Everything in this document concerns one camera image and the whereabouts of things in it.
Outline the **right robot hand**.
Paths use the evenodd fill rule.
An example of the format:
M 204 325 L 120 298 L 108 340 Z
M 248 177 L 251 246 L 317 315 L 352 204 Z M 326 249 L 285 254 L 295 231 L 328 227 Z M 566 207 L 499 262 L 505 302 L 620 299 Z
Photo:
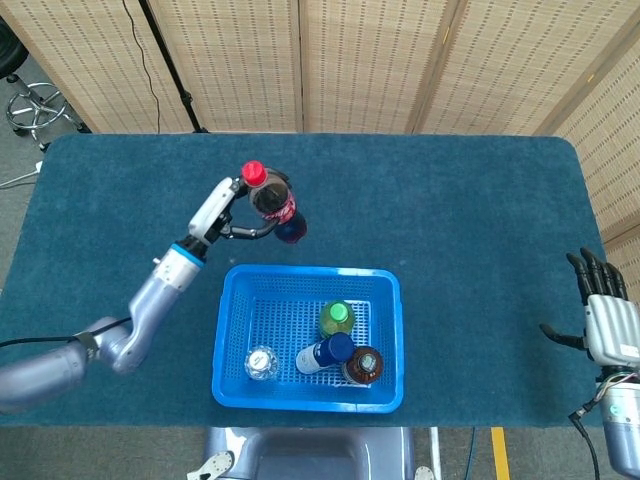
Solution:
M 548 324 L 540 330 L 556 344 L 585 352 L 603 369 L 640 372 L 640 309 L 629 299 L 621 271 L 585 247 L 566 258 L 584 308 L 583 334 L 560 334 Z

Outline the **black tripod stand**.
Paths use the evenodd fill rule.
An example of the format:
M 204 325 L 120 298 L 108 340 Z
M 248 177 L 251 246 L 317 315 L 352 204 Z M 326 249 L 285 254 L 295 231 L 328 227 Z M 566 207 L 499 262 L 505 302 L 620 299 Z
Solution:
M 178 91 L 179 97 L 180 97 L 180 101 L 183 105 L 183 108 L 191 122 L 191 125 L 193 127 L 193 132 L 194 133 L 207 133 L 208 130 L 206 128 L 204 128 L 197 116 L 196 116 L 196 112 L 192 106 L 193 103 L 193 97 L 191 95 L 191 93 L 189 91 L 187 91 L 184 88 L 183 82 L 180 78 L 179 72 L 176 68 L 176 65 L 171 57 L 171 53 L 169 52 L 169 49 L 167 47 L 167 44 L 164 40 L 164 37 L 162 35 L 160 26 L 158 25 L 155 15 L 152 11 L 151 5 L 149 3 L 149 0 L 137 0 L 139 3 L 139 6 L 144 14 L 144 17 L 146 19 L 146 22 L 150 28 L 150 31 L 154 37 L 154 40 L 156 42 L 157 47 L 159 48 L 159 51 L 162 55 L 162 58 L 164 60 L 164 63 L 169 71 L 169 74 L 173 80 L 173 83 L 176 87 L 176 90 Z

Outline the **cola bottle red cap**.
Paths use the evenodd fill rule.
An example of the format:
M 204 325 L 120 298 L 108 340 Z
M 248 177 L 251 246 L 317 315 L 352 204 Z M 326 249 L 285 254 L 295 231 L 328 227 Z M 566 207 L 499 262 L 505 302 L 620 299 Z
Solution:
M 245 163 L 241 174 L 250 203 L 264 220 L 276 222 L 276 237 L 289 244 L 301 240 L 307 233 L 307 223 L 298 210 L 288 177 L 257 160 Z

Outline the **green tea bottle green cap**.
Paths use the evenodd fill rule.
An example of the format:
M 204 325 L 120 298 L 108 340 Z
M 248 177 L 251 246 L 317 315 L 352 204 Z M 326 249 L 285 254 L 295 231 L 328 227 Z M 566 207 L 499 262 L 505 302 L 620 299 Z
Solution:
M 343 300 L 327 303 L 321 310 L 318 329 L 322 338 L 336 333 L 349 335 L 355 324 L 355 313 L 350 304 Z

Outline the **clear water bottle white cap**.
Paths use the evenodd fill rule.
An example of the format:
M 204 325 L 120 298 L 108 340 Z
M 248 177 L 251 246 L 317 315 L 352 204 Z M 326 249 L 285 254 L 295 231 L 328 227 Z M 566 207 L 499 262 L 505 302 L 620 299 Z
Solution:
M 279 370 L 279 359 L 275 351 L 268 346 L 256 346 L 245 358 L 247 375 L 257 381 L 274 379 Z

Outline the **black stool chrome base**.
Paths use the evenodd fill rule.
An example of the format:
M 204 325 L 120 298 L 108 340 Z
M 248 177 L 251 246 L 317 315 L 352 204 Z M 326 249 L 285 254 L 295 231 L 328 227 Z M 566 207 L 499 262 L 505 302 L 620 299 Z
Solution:
M 60 119 L 69 122 L 81 134 L 91 133 L 85 122 L 71 113 L 71 105 L 50 82 L 26 83 L 17 73 L 29 57 L 29 51 L 0 17 L 0 81 L 5 80 L 13 93 L 1 109 L 16 136 L 29 135 L 41 152 L 50 145 L 39 133 Z

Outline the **blue plastic basket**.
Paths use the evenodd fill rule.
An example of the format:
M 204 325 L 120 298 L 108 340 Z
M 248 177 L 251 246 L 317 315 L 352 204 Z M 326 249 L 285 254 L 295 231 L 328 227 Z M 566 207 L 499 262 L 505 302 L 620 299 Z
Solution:
M 384 361 L 370 385 L 348 383 L 339 366 L 302 374 L 300 350 L 320 339 L 322 308 L 343 300 L 355 313 L 358 346 Z M 279 359 L 274 379 L 251 379 L 244 367 L 256 346 Z M 404 329 L 398 279 L 378 269 L 244 264 L 226 275 L 219 303 L 211 390 L 223 406 L 249 409 L 385 414 L 404 396 Z

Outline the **white table leg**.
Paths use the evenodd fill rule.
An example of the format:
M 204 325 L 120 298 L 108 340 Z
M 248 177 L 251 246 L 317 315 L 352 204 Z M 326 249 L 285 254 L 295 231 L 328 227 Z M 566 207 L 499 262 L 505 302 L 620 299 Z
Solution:
M 429 441 L 430 441 L 431 470 L 434 476 L 434 480 L 442 480 L 440 439 L 439 439 L 439 429 L 437 427 L 429 428 Z

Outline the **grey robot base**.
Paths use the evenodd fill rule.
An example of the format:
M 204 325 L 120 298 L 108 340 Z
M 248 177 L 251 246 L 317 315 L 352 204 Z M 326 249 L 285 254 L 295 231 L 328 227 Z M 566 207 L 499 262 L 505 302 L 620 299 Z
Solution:
M 211 427 L 186 480 L 434 480 L 408 427 Z

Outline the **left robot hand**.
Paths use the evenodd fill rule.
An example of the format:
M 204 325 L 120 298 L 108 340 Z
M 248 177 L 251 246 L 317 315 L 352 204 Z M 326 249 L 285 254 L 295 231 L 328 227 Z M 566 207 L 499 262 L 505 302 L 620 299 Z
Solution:
M 244 180 L 226 177 L 212 190 L 188 224 L 188 234 L 211 246 L 219 237 L 254 240 L 265 237 L 278 225 L 277 219 L 266 220 L 261 227 L 240 227 L 231 224 L 231 208 L 236 199 L 246 196 L 250 187 Z

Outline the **brown tea bottle black cap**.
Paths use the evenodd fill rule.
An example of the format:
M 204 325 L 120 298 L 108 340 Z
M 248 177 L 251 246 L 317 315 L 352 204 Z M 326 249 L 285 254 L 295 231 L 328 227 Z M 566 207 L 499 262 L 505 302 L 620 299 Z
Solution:
M 342 365 L 342 374 L 348 383 L 370 385 L 376 382 L 384 370 L 380 352 L 370 346 L 358 346 Z

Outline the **teal tablecloth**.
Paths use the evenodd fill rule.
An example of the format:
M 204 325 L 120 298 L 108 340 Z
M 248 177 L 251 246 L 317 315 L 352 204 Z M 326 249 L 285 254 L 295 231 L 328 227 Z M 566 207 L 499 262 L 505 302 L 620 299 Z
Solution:
M 584 326 L 566 256 L 601 254 L 574 147 L 558 137 L 331 134 L 68 135 L 49 147 L 0 294 L 0 365 L 15 337 L 122 318 L 154 258 L 249 160 L 287 174 L 307 225 L 222 240 L 142 366 L 84 383 L 0 426 L 550 427 L 592 394 L 585 354 L 549 341 Z M 211 393 L 227 271 L 266 263 L 378 268 L 399 280 L 407 371 L 390 414 L 231 409 Z

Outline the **navy white drink bottle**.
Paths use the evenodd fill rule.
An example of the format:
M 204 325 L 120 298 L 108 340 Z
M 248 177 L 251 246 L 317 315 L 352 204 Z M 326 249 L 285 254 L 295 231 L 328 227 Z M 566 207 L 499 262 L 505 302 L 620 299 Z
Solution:
M 351 358 L 354 351 L 355 344 L 351 336 L 338 332 L 300 350 L 296 355 L 295 365 L 302 374 L 313 374 L 343 364 Z

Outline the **bamboo folding screen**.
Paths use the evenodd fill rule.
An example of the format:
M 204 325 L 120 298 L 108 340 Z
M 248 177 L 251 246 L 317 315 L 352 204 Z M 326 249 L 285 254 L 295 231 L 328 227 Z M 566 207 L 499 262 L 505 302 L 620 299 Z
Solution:
M 554 135 L 640 302 L 640 0 L 149 0 L 218 132 Z M 98 133 L 193 131 L 137 0 L 0 0 Z

